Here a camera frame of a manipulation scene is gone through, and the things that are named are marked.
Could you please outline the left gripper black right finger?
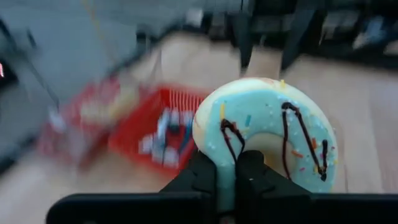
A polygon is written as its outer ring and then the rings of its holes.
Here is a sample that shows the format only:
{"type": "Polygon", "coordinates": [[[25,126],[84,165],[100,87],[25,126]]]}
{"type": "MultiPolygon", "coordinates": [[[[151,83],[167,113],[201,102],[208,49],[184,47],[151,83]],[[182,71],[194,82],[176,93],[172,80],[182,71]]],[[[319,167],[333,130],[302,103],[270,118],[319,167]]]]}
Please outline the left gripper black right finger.
{"type": "Polygon", "coordinates": [[[264,163],[259,151],[245,151],[236,164],[236,224],[306,224],[310,192],[264,163]]]}

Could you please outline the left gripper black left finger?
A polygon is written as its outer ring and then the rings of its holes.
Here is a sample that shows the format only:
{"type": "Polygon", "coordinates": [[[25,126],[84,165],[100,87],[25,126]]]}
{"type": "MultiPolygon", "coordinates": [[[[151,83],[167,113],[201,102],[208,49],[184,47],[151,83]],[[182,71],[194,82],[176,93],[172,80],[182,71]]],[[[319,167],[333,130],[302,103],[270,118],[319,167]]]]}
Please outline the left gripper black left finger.
{"type": "Polygon", "coordinates": [[[165,208],[164,224],[217,224],[216,166],[200,151],[161,190],[180,196],[165,208]]]}

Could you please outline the small battery bottom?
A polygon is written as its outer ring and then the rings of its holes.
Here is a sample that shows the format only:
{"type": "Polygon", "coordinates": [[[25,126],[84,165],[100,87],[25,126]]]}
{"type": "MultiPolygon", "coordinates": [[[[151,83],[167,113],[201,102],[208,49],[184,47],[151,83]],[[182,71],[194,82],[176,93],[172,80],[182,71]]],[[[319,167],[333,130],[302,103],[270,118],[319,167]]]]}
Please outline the small battery bottom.
{"type": "Polygon", "coordinates": [[[163,166],[176,169],[179,167],[180,154],[174,147],[166,147],[163,155],[163,166]]]}

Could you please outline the mint frosted toy donut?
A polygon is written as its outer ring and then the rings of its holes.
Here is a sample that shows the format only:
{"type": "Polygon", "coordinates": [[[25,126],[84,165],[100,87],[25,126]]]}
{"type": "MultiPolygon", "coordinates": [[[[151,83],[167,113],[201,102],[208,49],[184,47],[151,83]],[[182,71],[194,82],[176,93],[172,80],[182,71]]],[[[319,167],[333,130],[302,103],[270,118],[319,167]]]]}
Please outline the mint frosted toy donut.
{"type": "Polygon", "coordinates": [[[208,95],[193,118],[193,139],[216,166],[217,208],[234,208],[238,157],[255,150],[279,174],[306,190],[331,192],[338,144],[320,107],[296,87],[242,78],[208,95]]]}

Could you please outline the red plastic basket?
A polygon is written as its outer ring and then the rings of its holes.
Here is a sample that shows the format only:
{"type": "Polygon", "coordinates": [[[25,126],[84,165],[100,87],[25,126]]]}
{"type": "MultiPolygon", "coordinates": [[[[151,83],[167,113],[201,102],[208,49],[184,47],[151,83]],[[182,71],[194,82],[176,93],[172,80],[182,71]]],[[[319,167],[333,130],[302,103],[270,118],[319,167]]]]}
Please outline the red plastic basket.
{"type": "Polygon", "coordinates": [[[108,148],[117,151],[135,164],[144,165],[157,172],[176,176],[188,164],[193,151],[197,149],[194,140],[189,139],[186,148],[182,150],[182,141],[185,134],[183,112],[192,111],[195,114],[200,103],[208,93],[186,86],[159,85],[140,100],[140,103],[131,111],[129,116],[122,120],[115,131],[110,135],[108,148]],[[164,109],[178,110],[180,113],[180,131],[172,133],[169,125],[165,139],[157,139],[157,122],[164,109]],[[152,154],[138,153],[139,141],[147,134],[154,134],[155,148],[152,154]],[[176,169],[163,166],[162,160],[166,147],[174,147],[180,154],[179,167],[176,169]]]}

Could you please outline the black metal table frame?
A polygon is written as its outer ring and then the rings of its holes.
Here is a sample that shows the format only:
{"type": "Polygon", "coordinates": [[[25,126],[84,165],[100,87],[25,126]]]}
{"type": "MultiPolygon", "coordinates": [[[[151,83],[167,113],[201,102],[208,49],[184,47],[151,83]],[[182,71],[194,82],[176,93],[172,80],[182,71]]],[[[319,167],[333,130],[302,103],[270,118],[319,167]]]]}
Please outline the black metal table frame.
{"type": "MultiPolygon", "coordinates": [[[[315,19],[317,6],[315,0],[297,0],[293,21],[290,25],[290,32],[285,41],[280,61],[279,72],[282,75],[299,56],[300,44],[303,42],[310,24],[315,19]]],[[[232,16],[232,30],[237,48],[240,53],[240,73],[243,77],[248,69],[253,42],[251,38],[251,27],[253,22],[252,14],[239,12],[232,16]]]]}

